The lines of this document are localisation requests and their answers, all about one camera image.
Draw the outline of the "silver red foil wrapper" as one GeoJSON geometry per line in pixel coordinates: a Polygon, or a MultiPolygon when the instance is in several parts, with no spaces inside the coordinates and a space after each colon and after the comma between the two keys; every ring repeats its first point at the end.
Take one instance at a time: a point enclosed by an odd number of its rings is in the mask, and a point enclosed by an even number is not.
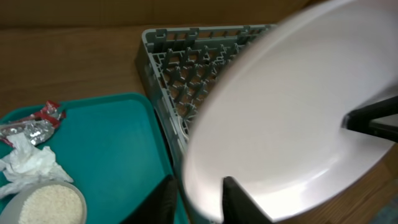
{"type": "Polygon", "coordinates": [[[9,146],[8,136],[23,133],[34,146],[48,140],[59,128],[66,116],[66,104],[47,101],[45,106],[35,113],[16,121],[1,124],[1,141],[9,146]]]}

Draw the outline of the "teal serving tray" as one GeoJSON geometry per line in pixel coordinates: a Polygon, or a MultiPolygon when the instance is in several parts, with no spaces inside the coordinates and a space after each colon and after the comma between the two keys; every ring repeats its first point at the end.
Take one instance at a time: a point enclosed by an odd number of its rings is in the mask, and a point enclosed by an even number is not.
{"type": "Polygon", "coordinates": [[[150,101],[138,93],[65,103],[45,142],[73,179],[82,222],[121,223],[173,170],[150,101]]]}

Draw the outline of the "grey bowl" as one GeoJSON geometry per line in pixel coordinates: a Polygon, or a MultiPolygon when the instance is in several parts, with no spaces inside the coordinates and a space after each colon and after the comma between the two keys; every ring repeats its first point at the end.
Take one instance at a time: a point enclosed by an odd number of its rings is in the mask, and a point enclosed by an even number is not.
{"type": "Polygon", "coordinates": [[[14,196],[11,201],[5,206],[5,208],[1,212],[1,224],[18,224],[19,222],[19,215],[22,210],[22,206],[25,202],[25,200],[37,189],[47,186],[47,185],[62,185],[66,186],[72,190],[74,190],[78,196],[80,197],[80,200],[83,204],[83,217],[81,219],[81,223],[79,224],[85,224],[86,219],[87,219],[87,207],[86,207],[86,201],[83,196],[83,194],[76,188],[74,185],[68,183],[68,182],[62,182],[62,181],[56,181],[56,180],[48,180],[46,182],[41,182],[38,184],[35,184],[28,189],[25,189],[16,196],[14,196]]]}

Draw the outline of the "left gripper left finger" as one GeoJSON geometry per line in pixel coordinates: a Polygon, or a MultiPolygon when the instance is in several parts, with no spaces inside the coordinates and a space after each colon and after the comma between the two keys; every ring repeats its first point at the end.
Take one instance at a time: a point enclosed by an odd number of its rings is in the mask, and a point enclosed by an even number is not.
{"type": "Polygon", "coordinates": [[[121,224],[174,224],[178,183],[167,175],[121,224]]]}

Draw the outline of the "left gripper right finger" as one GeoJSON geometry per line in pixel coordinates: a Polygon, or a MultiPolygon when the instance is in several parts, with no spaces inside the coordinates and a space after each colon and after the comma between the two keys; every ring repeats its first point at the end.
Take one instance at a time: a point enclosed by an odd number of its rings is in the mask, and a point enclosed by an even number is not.
{"type": "Polygon", "coordinates": [[[233,177],[223,179],[224,224],[272,224],[233,177]]]}

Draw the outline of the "grey dishwasher rack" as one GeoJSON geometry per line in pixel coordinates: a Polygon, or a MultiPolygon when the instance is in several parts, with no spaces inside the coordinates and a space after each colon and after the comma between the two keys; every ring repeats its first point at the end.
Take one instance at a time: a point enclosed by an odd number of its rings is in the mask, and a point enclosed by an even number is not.
{"type": "Polygon", "coordinates": [[[135,64],[155,109],[177,179],[190,127],[220,73],[273,24],[147,29],[135,64]]]}

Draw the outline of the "white rice heap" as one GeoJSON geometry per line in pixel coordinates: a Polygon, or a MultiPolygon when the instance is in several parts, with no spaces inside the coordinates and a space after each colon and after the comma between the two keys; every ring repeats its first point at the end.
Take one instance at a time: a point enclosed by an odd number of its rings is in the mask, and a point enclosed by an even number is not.
{"type": "Polygon", "coordinates": [[[82,217],[83,204],[74,190],[47,185],[25,200],[18,224],[79,224],[82,217]]]}

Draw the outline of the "pink round plate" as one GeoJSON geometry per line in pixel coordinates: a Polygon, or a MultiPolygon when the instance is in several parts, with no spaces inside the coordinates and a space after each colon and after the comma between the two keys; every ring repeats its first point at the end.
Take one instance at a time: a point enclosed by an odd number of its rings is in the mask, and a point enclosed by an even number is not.
{"type": "Polygon", "coordinates": [[[223,220],[233,177],[282,221],[361,178],[397,132],[355,110],[397,96],[397,0],[326,1],[277,24],[224,70],[201,105],[183,160],[183,186],[203,217],[223,220]]]}

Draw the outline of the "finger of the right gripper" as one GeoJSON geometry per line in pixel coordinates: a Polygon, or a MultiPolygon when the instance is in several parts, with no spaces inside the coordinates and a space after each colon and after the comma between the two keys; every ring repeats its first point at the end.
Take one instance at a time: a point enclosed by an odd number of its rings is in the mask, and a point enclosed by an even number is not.
{"type": "Polygon", "coordinates": [[[397,142],[397,126],[375,123],[375,119],[397,114],[397,96],[350,111],[342,126],[348,130],[397,142]]]}

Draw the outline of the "white napkin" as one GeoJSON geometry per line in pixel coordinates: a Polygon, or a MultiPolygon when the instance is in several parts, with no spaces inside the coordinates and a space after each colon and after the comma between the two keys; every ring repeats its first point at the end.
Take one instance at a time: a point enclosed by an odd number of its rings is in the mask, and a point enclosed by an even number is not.
{"type": "Polygon", "coordinates": [[[38,149],[23,133],[8,136],[7,140],[14,149],[1,159],[1,172],[8,181],[1,187],[1,198],[48,180],[73,182],[50,147],[38,149]]]}

